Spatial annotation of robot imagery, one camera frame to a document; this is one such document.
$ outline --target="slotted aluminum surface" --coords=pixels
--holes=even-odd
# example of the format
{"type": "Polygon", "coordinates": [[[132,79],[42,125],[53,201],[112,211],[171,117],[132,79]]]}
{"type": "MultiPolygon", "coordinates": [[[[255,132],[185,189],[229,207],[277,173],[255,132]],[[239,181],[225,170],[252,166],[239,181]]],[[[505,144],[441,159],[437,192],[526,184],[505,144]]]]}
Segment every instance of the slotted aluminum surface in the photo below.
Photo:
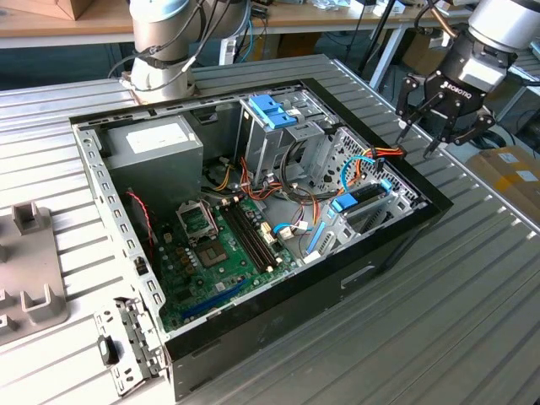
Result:
{"type": "MultiPolygon", "coordinates": [[[[532,54],[530,49],[517,52],[516,63],[510,68],[513,73],[520,74],[527,80],[540,79],[540,60],[532,54]]],[[[540,96],[540,87],[527,87],[536,95],[540,96]]]]}
{"type": "MultiPolygon", "coordinates": [[[[196,72],[203,92],[313,77],[387,142],[391,108],[324,56],[196,72]]],[[[71,316],[0,348],[3,402],[116,403],[92,313],[130,294],[92,202],[66,117],[132,105],[112,81],[0,93],[0,214],[35,199],[53,212],[71,316]]],[[[453,202],[393,268],[355,296],[193,393],[186,404],[524,403],[540,393],[540,250],[532,228],[458,163],[408,161],[453,202]]],[[[172,403],[157,379],[125,400],[172,403]]]]}

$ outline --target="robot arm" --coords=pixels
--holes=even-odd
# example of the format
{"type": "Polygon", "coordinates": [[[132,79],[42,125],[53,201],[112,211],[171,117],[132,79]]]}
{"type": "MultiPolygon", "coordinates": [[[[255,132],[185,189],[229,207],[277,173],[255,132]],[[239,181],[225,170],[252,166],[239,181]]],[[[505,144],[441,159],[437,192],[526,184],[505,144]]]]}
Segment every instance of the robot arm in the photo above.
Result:
{"type": "Polygon", "coordinates": [[[428,112],[445,118],[444,129],[434,136],[424,157],[440,142],[462,145],[495,124],[483,100],[508,75],[508,69],[517,59],[515,52],[526,48],[540,32],[540,2],[482,0],[468,23],[468,28],[459,33],[443,25],[444,30],[451,31],[447,31],[450,37],[455,38],[446,57],[426,78],[409,75],[403,80],[396,108],[402,119],[397,143],[428,112]],[[421,85],[424,101],[411,108],[408,95],[421,85]],[[458,117],[474,112],[477,118],[471,127],[453,131],[458,117]]]}
{"type": "Polygon", "coordinates": [[[238,35],[249,0],[132,0],[137,57],[122,83],[143,103],[180,99],[195,90],[191,65],[210,38],[238,35]],[[191,43],[200,45],[188,57],[191,43]]]}

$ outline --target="red wire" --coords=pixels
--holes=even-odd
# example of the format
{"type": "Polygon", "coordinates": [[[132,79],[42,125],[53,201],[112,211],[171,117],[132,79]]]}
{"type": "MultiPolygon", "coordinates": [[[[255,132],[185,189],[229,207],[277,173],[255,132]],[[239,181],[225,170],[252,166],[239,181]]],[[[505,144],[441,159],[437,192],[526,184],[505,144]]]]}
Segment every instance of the red wire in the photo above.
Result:
{"type": "Polygon", "coordinates": [[[144,217],[146,218],[146,226],[148,227],[148,239],[150,241],[150,246],[154,246],[154,241],[152,240],[152,226],[150,225],[149,212],[147,211],[146,206],[144,205],[144,202],[132,192],[126,192],[126,194],[130,196],[131,198],[133,198],[143,210],[144,217]]]}
{"type": "MultiPolygon", "coordinates": [[[[244,158],[240,158],[240,164],[242,165],[242,176],[240,178],[240,183],[250,183],[249,177],[247,175],[247,164],[244,158]]],[[[270,186],[273,186],[267,190],[260,190],[259,192],[254,192],[251,189],[251,184],[248,184],[247,186],[242,186],[242,191],[247,194],[251,199],[261,201],[268,197],[270,197],[274,192],[279,190],[281,188],[281,185],[277,182],[273,182],[270,184],[270,186]]]]}

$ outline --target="yellow wire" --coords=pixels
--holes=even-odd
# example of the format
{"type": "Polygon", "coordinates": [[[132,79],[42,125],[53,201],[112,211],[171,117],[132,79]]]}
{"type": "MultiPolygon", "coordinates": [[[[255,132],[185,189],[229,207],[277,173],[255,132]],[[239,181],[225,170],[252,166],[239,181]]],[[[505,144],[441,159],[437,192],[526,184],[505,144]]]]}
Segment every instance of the yellow wire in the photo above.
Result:
{"type": "Polygon", "coordinates": [[[218,187],[214,188],[216,192],[221,192],[224,190],[227,185],[229,184],[229,174],[230,174],[230,165],[227,166],[227,171],[225,172],[225,178],[223,180],[223,183],[221,183],[218,187]]]}

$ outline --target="blue plastic clip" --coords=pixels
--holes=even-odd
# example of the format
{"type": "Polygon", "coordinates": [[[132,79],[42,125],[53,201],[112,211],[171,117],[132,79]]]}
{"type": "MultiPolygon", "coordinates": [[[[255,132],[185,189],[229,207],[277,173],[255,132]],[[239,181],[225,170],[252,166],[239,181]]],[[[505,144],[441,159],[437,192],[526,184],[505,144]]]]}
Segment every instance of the blue plastic clip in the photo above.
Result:
{"type": "Polygon", "coordinates": [[[272,129],[289,127],[297,122],[268,94],[251,97],[250,106],[272,129]]]}
{"type": "Polygon", "coordinates": [[[332,201],[332,207],[339,213],[356,204],[358,204],[358,201],[350,194],[343,194],[342,196],[334,198],[332,201]]]}
{"type": "Polygon", "coordinates": [[[392,184],[390,183],[390,181],[388,179],[382,179],[381,180],[381,186],[382,186],[382,188],[384,188],[386,190],[386,193],[392,191],[392,184]]]}

